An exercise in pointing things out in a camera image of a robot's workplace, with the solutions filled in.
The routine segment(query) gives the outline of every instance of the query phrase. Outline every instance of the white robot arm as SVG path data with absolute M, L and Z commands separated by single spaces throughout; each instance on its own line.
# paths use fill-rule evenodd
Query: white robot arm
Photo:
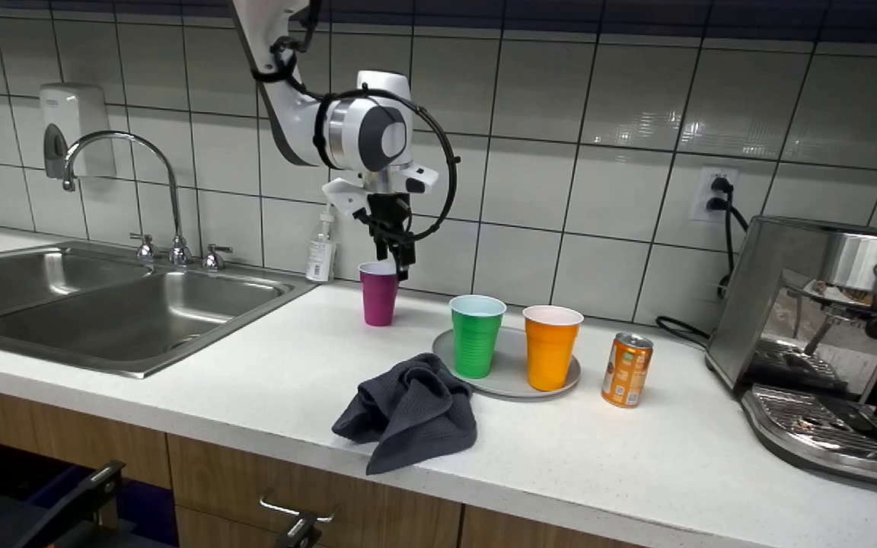
M 399 276 L 413 266 L 413 239 L 431 235 L 458 188 L 458 158 L 434 118 L 410 104 L 407 78 L 399 72 L 358 69 L 356 87 L 342 94 L 310 94 L 297 78 L 297 52 L 310 38 L 319 0 L 230 0 L 242 24 L 253 75 L 265 94 L 274 141 L 291 164 L 327 164 L 353 169 L 356 181 L 335 176 L 324 192 L 342 213 L 367 225 L 378 260 L 386 252 L 399 266 Z M 304 12 L 309 38 L 288 36 L 288 18 Z M 439 184 L 431 166 L 410 162 L 410 124 L 419 116 L 449 155 L 449 202 L 439 218 L 419 230 L 407 230 L 410 198 Z

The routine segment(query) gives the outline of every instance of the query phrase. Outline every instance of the plastic cup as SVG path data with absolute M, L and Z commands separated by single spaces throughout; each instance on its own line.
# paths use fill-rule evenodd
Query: plastic cup
M 358 292 L 367 327 L 389 327 L 396 319 L 399 274 L 393 261 L 358 266 Z
M 538 393 L 561 389 L 570 373 L 572 345 L 585 312 L 572 308 L 533 304 L 528 319 L 528 385 Z
M 486 378 L 497 357 L 497 339 L 502 327 L 504 304 L 491 294 L 458 294 L 449 301 L 458 370 L 463 378 Z

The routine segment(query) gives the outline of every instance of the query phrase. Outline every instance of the electrical outlet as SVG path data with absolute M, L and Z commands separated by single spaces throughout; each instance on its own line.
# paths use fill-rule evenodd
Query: electrical outlet
M 722 192 L 714 192 L 714 181 L 716 176 L 725 176 L 731 187 L 736 187 L 740 169 L 722 169 L 722 166 L 704 166 L 699 169 L 699 184 L 690 192 L 690 208 L 687 208 L 687 218 L 690 223 L 716 223 L 716 218 L 722 218 L 722 210 L 708 210 L 705 208 L 714 198 L 722 198 Z

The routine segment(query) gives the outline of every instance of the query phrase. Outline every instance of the sink basin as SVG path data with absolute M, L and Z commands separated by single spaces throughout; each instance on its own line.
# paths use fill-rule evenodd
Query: sink basin
M 19 279 L 43 271 L 23 261 L 19 261 L 19 256 L 8 260 L 15 271 L 0 266 L 0 271 L 7 271 L 0 276 Z M 65 261 L 67 271 L 61 268 L 65 276 L 57 276 L 65 282 L 56 282 L 49 274 L 43 276 L 49 279 L 43 287 L 49 287 L 53 297 L 47 294 L 36 304 L 8 311 L 0 308 L 0 351 L 145 378 L 309 290 L 309 282 L 286 282 L 258 271 L 186 268 L 120 276 L 117 268 L 96 256 L 83 256 L 83 261 L 85 266 Z
M 140 276 L 145 276 L 145 271 L 131 260 L 131 252 L 101 252 L 87 247 L 8 252 L 0 256 L 0 311 Z

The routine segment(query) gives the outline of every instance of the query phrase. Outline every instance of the coffee machine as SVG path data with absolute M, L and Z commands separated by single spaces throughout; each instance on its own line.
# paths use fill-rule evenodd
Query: coffee machine
M 877 484 L 877 230 L 759 217 L 705 363 L 772 453 Z

